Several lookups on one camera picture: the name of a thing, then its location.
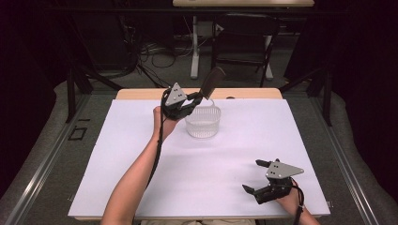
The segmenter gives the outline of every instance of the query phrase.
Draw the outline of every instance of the wire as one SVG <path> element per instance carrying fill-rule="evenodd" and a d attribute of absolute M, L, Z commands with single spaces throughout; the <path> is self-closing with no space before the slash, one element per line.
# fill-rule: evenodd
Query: wire
<path fill-rule="evenodd" d="M 299 218 L 301 216 L 302 211 L 304 210 L 304 192 L 298 185 L 292 186 L 298 191 L 298 209 L 296 211 L 295 220 L 293 222 L 294 225 L 299 225 Z"/>

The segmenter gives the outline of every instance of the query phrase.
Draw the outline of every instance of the metal bar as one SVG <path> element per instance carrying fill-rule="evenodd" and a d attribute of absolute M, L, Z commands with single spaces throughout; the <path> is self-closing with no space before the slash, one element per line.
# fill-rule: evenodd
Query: metal bar
<path fill-rule="evenodd" d="M 357 180 L 356 175 L 354 174 L 354 171 L 352 170 L 349 161 L 347 157 L 345 156 L 344 150 L 342 146 L 340 145 L 336 135 L 334 134 L 334 130 L 332 127 L 329 127 L 328 124 L 325 123 L 323 119 L 323 115 L 321 113 L 321 105 L 319 101 L 317 100 L 316 97 L 311 97 L 311 102 L 314 106 L 314 109 L 317 112 L 317 117 L 319 121 L 321 122 L 322 126 L 324 127 L 325 131 L 328 133 L 331 144 L 333 145 L 333 153 L 335 156 L 335 159 L 337 161 L 337 164 L 340 167 L 340 170 L 342 171 L 342 175 L 344 177 L 345 182 L 347 183 L 347 186 L 351 192 L 351 195 L 354 199 L 354 202 L 356 203 L 360 215 L 362 216 L 362 219 L 366 225 L 378 225 L 378 220 L 375 217 L 375 214 L 371 208 L 371 205 L 368 203 L 368 200 L 362 190 L 362 187 L 360 186 L 359 181 Z"/>
<path fill-rule="evenodd" d="M 77 105 L 77 111 L 75 116 L 71 119 L 70 123 L 65 124 L 61 130 L 60 135 L 57 137 L 55 144 L 51 151 L 47 154 L 46 158 L 40 163 L 38 169 L 35 172 L 32 180 L 29 182 L 26 190 L 24 191 L 22 197 L 12 210 L 11 214 L 6 221 L 6 225 L 17 225 L 23 224 L 24 217 L 38 196 L 41 188 L 44 185 L 47 177 L 49 176 L 56 160 L 61 154 L 61 147 L 64 141 L 67 139 L 68 134 L 73 130 L 74 124 L 79 117 L 79 114 L 83 111 L 84 106 L 90 99 L 89 95 L 83 95 L 79 100 Z"/>
<path fill-rule="evenodd" d="M 270 16 L 284 17 L 341 17 L 346 16 L 346 10 L 320 10 L 312 7 L 170 7 L 170 8 L 82 8 L 82 7 L 46 7 L 47 13 L 53 14 L 162 14 L 162 15 L 219 15 L 226 12 L 265 13 Z"/>

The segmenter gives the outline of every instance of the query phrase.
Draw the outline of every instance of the human hand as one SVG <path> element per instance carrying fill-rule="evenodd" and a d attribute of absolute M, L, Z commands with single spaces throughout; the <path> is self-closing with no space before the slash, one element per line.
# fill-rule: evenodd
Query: human hand
<path fill-rule="evenodd" d="M 299 186 L 297 182 L 292 180 L 294 186 Z M 275 200 L 279 203 L 287 213 L 296 216 L 297 210 L 299 208 L 299 191 L 296 188 L 291 188 L 290 193 L 280 199 Z M 300 225 L 319 225 L 318 220 L 316 220 L 313 215 L 304 207 L 302 207 L 302 213 L 299 218 Z"/>
<path fill-rule="evenodd" d="M 297 182 L 292 180 L 294 186 L 299 186 Z M 291 188 L 290 193 L 280 199 L 275 200 L 279 203 L 287 213 L 294 216 L 299 207 L 299 192 L 296 188 Z"/>
<path fill-rule="evenodd" d="M 161 107 L 157 106 L 153 109 L 153 119 L 154 119 L 154 127 L 153 127 L 153 135 L 152 137 L 159 138 L 159 131 L 161 129 Z M 163 140 L 165 140 L 174 130 L 176 124 L 179 120 L 171 120 L 166 116 L 163 116 Z"/>

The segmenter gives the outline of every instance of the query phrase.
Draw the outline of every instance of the black cable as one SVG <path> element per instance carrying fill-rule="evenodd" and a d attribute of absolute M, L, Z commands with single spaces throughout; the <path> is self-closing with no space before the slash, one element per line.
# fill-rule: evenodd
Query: black cable
<path fill-rule="evenodd" d="M 165 98 L 166 95 L 168 95 L 167 90 L 163 92 L 163 95 L 161 97 L 161 105 L 163 105 L 164 101 L 166 100 L 166 98 Z M 150 173 L 149 180 L 148 180 L 146 187 L 149 186 L 149 183 L 152 180 L 153 174 L 155 173 L 156 168 L 158 167 L 159 159 L 161 158 L 161 146 L 163 144 L 163 124 L 164 124 L 164 121 L 166 121 L 166 119 L 167 119 L 167 118 L 163 119 L 163 117 L 164 117 L 163 108 L 161 107 L 161 128 L 159 129 L 158 146 L 156 149 L 155 161 L 153 163 L 152 171 Z"/>
<path fill-rule="evenodd" d="M 304 210 L 304 192 L 299 186 L 292 186 L 292 188 L 295 188 L 298 191 L 298 209 L 296 211 L 296 216 L 293 224 L 299 225 L 299 218 Z"/>

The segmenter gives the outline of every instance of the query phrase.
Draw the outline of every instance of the wooden table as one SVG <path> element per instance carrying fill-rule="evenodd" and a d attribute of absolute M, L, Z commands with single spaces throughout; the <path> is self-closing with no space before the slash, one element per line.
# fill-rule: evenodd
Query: wooden table
<path fill-rule="evenodd" d="M 186 94 L 197 91 L 183 89 Z M 113 101 L 69 216 L 101 219 L 117 181 L 138 157 L 152 133 L 154 107 L 163 89 L 123 89 Z M 288 218 L 276 202 L 258 204 L 242 185 L 267 185 L 266 169 L 255 164 L 279 158 L 299 167 L 295 176 L 305 204 L 329 215 L 322 189 L 287 102 L 276 88 L 218 88 L 219 132 L 195 139 L 180 121 L 162 146 L 161 159 L 136 219 Z"/>
<path fill-rule="evenodd" d="M 161 99 L 165 89 L 122 89 L 117 93 L 116 99 Z M 185 94 L 199 91 L 199 88 L 183 88 Z M 282 99 L 277 88 L 216 88 L 211 95 L 213 99 L 223 98 L 276 98 Z"/>

